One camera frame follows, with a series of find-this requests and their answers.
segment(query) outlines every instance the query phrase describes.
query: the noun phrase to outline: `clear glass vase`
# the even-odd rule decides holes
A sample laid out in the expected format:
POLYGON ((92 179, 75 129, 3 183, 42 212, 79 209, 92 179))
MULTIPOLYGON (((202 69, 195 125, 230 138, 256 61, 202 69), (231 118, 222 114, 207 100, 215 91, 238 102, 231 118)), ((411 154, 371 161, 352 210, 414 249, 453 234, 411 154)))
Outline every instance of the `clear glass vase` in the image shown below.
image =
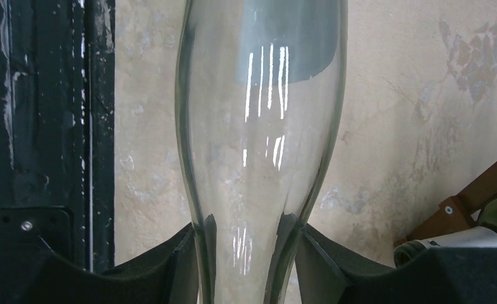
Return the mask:
POLYGON ((176 128, 201 303, 283 303, 335 144, 346 0, 188 0, 176 128))

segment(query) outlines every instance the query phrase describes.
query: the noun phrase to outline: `black surface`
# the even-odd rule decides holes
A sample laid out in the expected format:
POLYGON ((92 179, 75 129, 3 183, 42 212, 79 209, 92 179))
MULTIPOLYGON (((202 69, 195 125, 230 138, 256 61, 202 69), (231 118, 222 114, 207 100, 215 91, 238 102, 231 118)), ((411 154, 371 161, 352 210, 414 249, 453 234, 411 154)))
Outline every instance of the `black surface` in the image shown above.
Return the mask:
POLYGON ((297 248, 295 268, 303 303, 338 303, 348 278, 321 246, 304 233, 297 248))
POLYGON ((91 149, 94 270, 114 266, 114 25, 115 0, 86 4, 87 125, 91 149))
POLYGON ((190 225, 103 275, 85 272, 41 244, 0 255, 0 303, 194 304, 197 294, 190 225))
POLYGON ((114 10, 113 1, 85 2, 89 9, 77 0, 0 0, 0 208, 67 209, 72 252, 64 255, 101 271, 114 252, 114 55, 106 40, 114 10))
POLYGON ((0 208, 0 253, 36 244, 38 238, 68 261, 73 260, 73 216, 64 208, 0 208), (31 230, 24 231, 28 222, 31 230))

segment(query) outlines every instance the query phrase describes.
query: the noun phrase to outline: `black frame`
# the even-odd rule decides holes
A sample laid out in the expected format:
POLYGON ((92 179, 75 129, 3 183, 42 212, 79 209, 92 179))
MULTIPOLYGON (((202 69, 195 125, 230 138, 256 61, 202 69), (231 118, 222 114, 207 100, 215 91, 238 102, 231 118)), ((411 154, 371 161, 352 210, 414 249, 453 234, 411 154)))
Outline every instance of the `black frame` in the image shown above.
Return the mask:
POLYGON ((114 16, 114 0, 0 0, 0 234, 26 214, 96 272, 114 257, 114 16))

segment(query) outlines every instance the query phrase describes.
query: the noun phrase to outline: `bottle neck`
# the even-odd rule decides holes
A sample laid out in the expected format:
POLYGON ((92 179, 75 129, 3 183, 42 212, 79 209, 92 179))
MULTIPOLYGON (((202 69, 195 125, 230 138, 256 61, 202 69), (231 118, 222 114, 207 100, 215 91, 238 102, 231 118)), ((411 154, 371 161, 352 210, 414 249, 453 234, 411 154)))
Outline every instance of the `bottle neck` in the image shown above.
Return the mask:
POLYGON ((419 240, 426 248, 497 248, 497 232, 491 227, 477 226, 445 236, 419 240))

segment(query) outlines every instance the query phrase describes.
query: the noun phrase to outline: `peeling paint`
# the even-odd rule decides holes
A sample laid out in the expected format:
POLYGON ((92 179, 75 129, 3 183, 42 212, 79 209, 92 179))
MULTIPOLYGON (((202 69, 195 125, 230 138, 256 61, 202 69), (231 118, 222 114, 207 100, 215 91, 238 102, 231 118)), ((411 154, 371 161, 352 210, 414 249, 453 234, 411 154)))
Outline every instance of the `peeling paint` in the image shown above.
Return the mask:
POLYGON ((135 114, 142 114, 144 113, 144 108, 142 107, 142 105, 139 104, 133 109, 132 112, 135 114))
POLYGON ((3 98, 4 104, 4 124, 6 126, 6 131, 8 131, 8 145, 10 147, 10 165, 13 169, 13 112, 15 111, 15 105, 13 104, 13 83, 11 81, 11 70, 10 70, 10 38, 9 38, 9 25, 8 25, 8 1, 0 0, 0 5, 4 11, 2 20, 0 22, 0 41, 2 53, 6 57, 6 80, 4 81, 4 86, 6 87, 6 96, 3 98))
POLYGON ((162 191, 163 188, 168 184, 168 179, 160 176, 159 174, 153 174, 153 189, 156 191, 162 191))
POLYGON ((131 155, 127 156, 126 158, 120 158, 120 163, 122 164, 122 168, 127 171, 134 170, 134 160, 131 155))
POLYGON ((85 49, 85 43, 84 43, 84 33, 82 33, 82 37, 81 37, 81 58, 84 59, 84 49, 85 49))
POLYGON ((361 187, 354 199, 346 199, 340 193, 338 186, 332 186, 321 199, 319 208, 322 210, 331 210, 339 206, 349 213, 360 214, 366 206, 369 197, 369 192, 364 187, 361 187))
MULTIPOLYGON (((451 100, 445 100, 443 107, 450 103, 451 100)), ((411 180, 421 183, 428 174, 440 171, 461 143, 462 132, 458 117, 442 114, 439 123, 425 130, 417 139, 411 180)))
POLYGON ((178 154, 177 153, 172 153, 170 151, 168 151, 168 153, 166 154, 166 164, 169 166, 169 167, 177 167, 179 166, 179 157, 178 157, 178 154))
POLYGON ((152 196, 150 195, 150 193, 139 191, 133 185, 127 185, 127 188, 129 190, 129 192, 133 196, 137 197, 139 199, 139 201, 142 203, 146 203, 147 201, 150 201, 152 199, 152 196))
POLYGON ((176 42, 176 36, 173 34, 166 35, 166 38, 164 39, 164 45, 168 48, 173 48, 176 45, 176 42))
POLYGON ((105 35, 106 38, 106 52, 114 52, 114 39, 112 37, 112 28, 110 25, 110 7, 108 6, 107 0, 100 0, 101 10, 103 14, 96 17, 96 29, 97 35, 105 35))
POLYGON ((422 88, 422 92, 420 93, 420 100, 423 103, 427 103, 430 101, 432 92, 434 90, 434 83, 433 82, 428 82, 424 85, 424 88, 422 88))
POLYGON ((152 36, 149 31, 144 30, 142 32, 142 38, 140 40, 140 55, 144 53, 144 49, 152 44, 152 36))
POLYGON ((439 22, 439 31, 448 49, 448 73, 452 75, 459 90, 468 91, 474 103, 484 99, 494 87, 497 76, 497 23, 485 23, 474 31, 469 43, 456 34, 452 47, 448 39, 450 26, 439 22))

